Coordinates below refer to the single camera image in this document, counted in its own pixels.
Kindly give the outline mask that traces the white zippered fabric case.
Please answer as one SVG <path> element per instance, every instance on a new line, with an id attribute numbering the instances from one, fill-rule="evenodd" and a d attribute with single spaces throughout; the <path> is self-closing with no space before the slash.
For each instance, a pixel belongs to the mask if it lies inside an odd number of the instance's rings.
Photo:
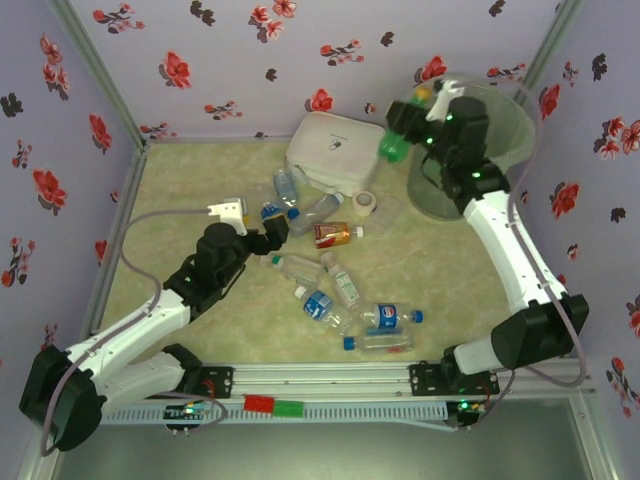
<path id="1" fill-rule="evenodd" d="M 295 179 L 325 193 L 351 197 L 372 185 L 384 133 L 375 124 L 311 112 L 292 137 L 285 164 Z"/>

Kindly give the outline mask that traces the soda water bottle blue cap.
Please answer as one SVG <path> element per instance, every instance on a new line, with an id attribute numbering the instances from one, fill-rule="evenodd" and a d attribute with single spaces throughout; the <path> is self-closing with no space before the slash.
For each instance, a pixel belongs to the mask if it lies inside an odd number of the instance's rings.
<path id="1" fill-rule="evenodd" d="M 273 176 L 273 186 L 285 214 L 290 220 L 295 219 L 299 215 L 299 193 L 292 173 L 278 170 Z"/>

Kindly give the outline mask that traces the left circuit board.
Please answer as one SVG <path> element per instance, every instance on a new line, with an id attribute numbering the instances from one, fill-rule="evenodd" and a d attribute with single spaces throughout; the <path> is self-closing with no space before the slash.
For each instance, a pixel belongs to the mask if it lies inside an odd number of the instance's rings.
<path id="1" fill-rule="evenodd" d="M 212 409 L 208 402 L 191 401 L 184 404 L 167 405 L 163 412 L 164 420 L 202 420 Z"/>

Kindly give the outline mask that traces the green block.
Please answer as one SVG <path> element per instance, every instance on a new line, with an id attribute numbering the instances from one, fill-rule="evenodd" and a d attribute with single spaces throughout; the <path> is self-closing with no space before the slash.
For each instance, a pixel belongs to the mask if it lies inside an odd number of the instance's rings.
<path id="1" fill-rule="evenodd" d="M 300 401 L 276 400 L 272 415 L 280 418 L 303 418 L 305 416 L 305 405 Z"/>

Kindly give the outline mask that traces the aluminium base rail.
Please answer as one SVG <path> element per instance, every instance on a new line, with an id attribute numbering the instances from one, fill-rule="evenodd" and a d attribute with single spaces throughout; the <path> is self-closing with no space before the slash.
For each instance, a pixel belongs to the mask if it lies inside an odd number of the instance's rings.
<path id="1" fill-rule="evenodd" d="M 263 395 L 283 400 L 404 401 L 413 398 L 461 401 L 507 399 L 551 399 L 595 392 L 589 379 L 575 388 L 555 385 L 527 369 L 519 369 L 513 380 L 507 372 L 477 375 L 453 389 L 429 362 L 237 364 L 231 395 L 239 402 L 245 395 Z"/>

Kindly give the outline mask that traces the green plastic bottle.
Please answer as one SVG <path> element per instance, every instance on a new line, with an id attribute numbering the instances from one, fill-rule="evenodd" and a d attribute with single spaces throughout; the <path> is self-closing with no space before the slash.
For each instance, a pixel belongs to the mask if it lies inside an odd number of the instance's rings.
<path id="1" fill-rule="evenodd" d="M 403 101 L 411 103 L 415 106 L 415 117 L 426 117 L 428 110 L 426 105 L 432 96 L 432 90 L 427 87 L 417 87 L 414 89 L 412 97 L 409 101 Z M 384 136 L 379 142 L 378 155 L 381 159 L 386 159 L 390 163 L 399 163 L 403 161 L 408 155 L 408 151 L 412 144 L 405 140 L 406 131 L 390 131 L 387 126 L 387 113 L 386 119 L 386 131 Z"/>

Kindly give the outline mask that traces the aluminium corner post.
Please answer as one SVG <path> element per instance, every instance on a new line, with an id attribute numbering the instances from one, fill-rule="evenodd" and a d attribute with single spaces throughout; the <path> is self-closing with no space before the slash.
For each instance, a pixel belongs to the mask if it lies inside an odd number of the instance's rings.
<path id="1" fill-rule="evenodd" d="M 560 47 L 564 37 L 571 29 L 585 0 L 558 0 L 555 17 L 541 46 L 539 47 L 528 73 L 524 77 L 522 88 L 515 95 L 514 100 L 522 105 L 525 100 L 524 88 L 533 90 L 542 78 L 555 51 Z"/>
<path id="2" fill-rule="evenodd" d="M 139 151 L 146 147 L 146 141 L 139 132 L 133 115 L 121 95 L 112 75 L 99 54 L 88 31 L 84 27 L 70 0 L 44 0 L 58 23 L 69 36 L 76 52 L 81 57 L 85 67 L 94 82 L 105 95 L 108 103 L 119 118 L 119 121 L 133 140 Z"/>

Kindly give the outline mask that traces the clear bottle green label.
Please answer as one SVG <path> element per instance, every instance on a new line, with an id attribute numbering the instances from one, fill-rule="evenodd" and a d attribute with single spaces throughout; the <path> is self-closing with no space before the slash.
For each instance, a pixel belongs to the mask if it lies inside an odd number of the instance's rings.
<path id="1" fill-rule="evenodd" d="M 320 263 L 291 254 L 269 253 L 260 256 L 259 263 L 261 266 L 274 269 L 286 278 L 294 280 L 298 285 L 305 287 L 316 286 L 324 272 Z"/>

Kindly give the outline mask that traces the beige masking tape roll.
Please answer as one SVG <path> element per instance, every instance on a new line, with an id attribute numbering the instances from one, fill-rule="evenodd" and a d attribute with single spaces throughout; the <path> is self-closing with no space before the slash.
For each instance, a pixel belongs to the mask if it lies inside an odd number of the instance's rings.
<path id="1" fill-rule="evenodd" d="M 377 208 L 377 199 L 370 191 L 359 191 L 352 196 L 352 205 L 357 216 L 368 217 Z"/>

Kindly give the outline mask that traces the red gold label bottle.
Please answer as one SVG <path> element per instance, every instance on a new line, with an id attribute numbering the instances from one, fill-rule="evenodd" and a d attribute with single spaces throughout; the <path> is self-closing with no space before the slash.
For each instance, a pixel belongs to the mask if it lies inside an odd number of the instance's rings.
<path id="1" fill-rule="evenodd" d="M 317 249 L 343 246 L 364 236 L 361 225 L 350 226 L 345 222 L 326 222 L 313 226 L 314 242 Z"/>

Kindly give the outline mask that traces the clear bottle white cap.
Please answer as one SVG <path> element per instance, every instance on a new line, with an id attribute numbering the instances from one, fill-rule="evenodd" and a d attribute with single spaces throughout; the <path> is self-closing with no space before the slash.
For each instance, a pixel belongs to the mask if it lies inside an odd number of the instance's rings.
<path id="1" fill-rule="evenodd" d="M 344 203 L 341 193 L 326 194 L 305 209 L 291 208 L 287 214 L 290 220 L 289 234 L 299 237 L 309 233 L 316 224 L 323 223 L 336 213 Z"/>

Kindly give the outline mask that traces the bin with green liner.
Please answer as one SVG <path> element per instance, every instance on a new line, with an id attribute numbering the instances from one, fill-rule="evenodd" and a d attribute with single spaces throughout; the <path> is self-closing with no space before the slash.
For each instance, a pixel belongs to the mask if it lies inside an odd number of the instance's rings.
<path id="1" fill-rule="evenodd" d="M 461 97 L 473 97 L 485 103 L 489 117 L 487 156 L 500 168 L 506 179 L 511 167 L 528 160 L 536 142 L 536 125 L 524 107 L 514 100 L 517 84 L 509 82 L 506 88 L 501 88 L 468 76 L 446 75 L 423 85 L 432 89 L 436 80 L 457 80 L 465 88 Z M 434 98 L 428 101 L 428 111 L 435 97 L 434 93 Z M 435 122 L 427 121 L 425 140 L 411 146 L 413 152 L 407 184 L 408 197 L 416 209 L 427 216 L 439 220 L 458 220 L 471 200 L 449 199 L 422 173 L 427 138 L 434 132 Z"/>

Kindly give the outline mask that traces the pepsi plastic bottle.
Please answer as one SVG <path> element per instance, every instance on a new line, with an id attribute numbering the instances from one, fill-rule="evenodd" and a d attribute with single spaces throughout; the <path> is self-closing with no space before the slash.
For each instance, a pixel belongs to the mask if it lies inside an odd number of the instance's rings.
<path id="1" fill-rule="evenodd" d="M 406 303 L 366 303 L 358 312 L 367 328 L 399 329 L 422 324 L 423 310 Z"/>

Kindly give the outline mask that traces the clear bottle white label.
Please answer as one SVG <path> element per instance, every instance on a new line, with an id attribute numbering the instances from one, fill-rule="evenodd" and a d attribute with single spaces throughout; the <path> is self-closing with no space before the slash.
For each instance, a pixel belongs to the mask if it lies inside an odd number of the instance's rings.
<path id="1" fill-rule="evenodd" d="M 329 275 L 332 285 L 344 306 L 349 310 L 355 310 L 361 303 L 362 295 L 353 277 L 332 252 L 323 254 L 320 257 L 320 262 Z"/>

